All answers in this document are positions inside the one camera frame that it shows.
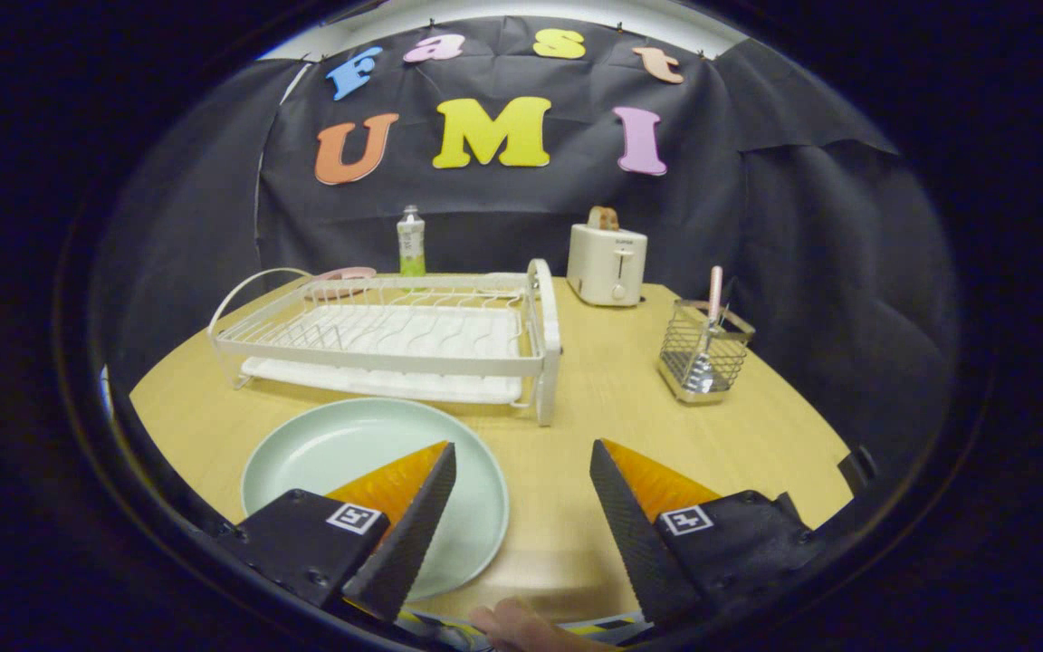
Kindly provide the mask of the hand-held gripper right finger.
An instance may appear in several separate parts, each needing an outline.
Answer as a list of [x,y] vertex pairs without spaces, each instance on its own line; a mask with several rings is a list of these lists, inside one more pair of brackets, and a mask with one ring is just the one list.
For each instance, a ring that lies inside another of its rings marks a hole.
[[739,615],[778,597],[822,553],[789,496],[721,496],[612,440],[593,442],[590,478],[646,620]]

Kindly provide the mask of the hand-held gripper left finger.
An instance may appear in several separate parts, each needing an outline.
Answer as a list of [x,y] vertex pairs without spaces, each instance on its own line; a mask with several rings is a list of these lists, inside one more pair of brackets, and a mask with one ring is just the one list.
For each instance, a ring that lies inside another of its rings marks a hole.
[[292,488],[218,544],[305,603],[397,618],[455,487],[455,445],[440,441],[328,496]]

